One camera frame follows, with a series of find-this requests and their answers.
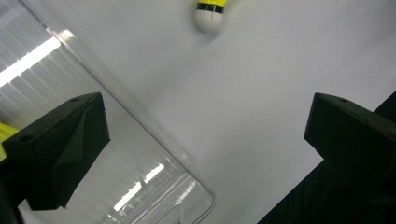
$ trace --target rounded white tip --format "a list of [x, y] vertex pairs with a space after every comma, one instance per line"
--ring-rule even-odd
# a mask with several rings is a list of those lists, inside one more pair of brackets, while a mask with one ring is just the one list
[[222, 24], [222, 18], [222, 13], [199, 9], [195, 11], [195, 22], [198, 28], [204, 32], [212, 33], [217, 31]]

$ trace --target white cap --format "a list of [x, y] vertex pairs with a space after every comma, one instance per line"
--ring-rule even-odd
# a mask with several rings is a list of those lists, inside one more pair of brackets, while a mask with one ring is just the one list
[[197, 9], [195, 11], [195, 22], [198, 28], [204, 32], [215, 32], [222, 24], [223, 14], [215, 11]]

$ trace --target clear plastic container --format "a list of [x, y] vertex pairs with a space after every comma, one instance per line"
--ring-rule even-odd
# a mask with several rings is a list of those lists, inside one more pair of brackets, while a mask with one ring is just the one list
[[[21, 129], [70, 98], [99, 91], [111, 137], [67, 208], [31, 212], [24, 202], [20, 209], [48, 224], [190, 224], [207, 216], [214, 195], [192, 173], [187, 160], [179, 157], [185, 154], [171, 153], [172, 144], [138, 120], [115, 97], [114, 87], [100, 82], [23, 5], [11, 0], [0, 3], [7, 9], [0, 17], [0, 76], [44, 43], [57, 43], [40, 61], [0, 87], [0, 120]], [[63, 41], [71, 36], [55, 35], [64, 35]]]

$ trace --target black stripe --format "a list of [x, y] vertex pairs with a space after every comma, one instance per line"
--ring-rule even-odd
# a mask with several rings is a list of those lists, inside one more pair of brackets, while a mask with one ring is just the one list
[[220, 7], [220, 6], [216, 6], [216, 5], [212, 5], [212, 4], [206, 4], [206, 3], [198, 3], [197, 10], [206, 10], [206, 11], [223, 13], [224, 7]]

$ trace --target yellow object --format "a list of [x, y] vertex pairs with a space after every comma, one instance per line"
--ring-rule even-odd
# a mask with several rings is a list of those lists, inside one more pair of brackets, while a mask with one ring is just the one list
[[219, 7], [224, 7], [227, 0], [199, 0], [198, 2], [203, 4], [210, 4]]
[[10, 136], [17, 133], [18, 130], [7, 126], [6, 124], [0, 122], [0, 161], [7, 157], [6, 152], [3, 149], [3, 142], [6, 141]]

